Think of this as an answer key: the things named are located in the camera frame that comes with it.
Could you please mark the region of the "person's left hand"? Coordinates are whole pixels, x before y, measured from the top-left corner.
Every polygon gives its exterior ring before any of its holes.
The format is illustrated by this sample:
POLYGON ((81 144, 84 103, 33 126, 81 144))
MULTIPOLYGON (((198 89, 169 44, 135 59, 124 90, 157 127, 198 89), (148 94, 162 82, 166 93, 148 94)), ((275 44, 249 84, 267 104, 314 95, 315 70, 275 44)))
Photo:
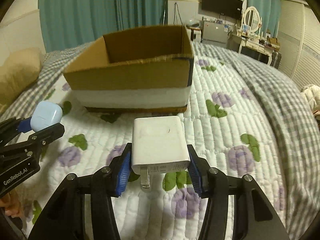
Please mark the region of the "person's left hand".
POLYGON ((5 215, 8 217, 16 218, 23 216, 22 204, 16 190, 7 193, 0 200, 1 208, 4 209, 5 215))

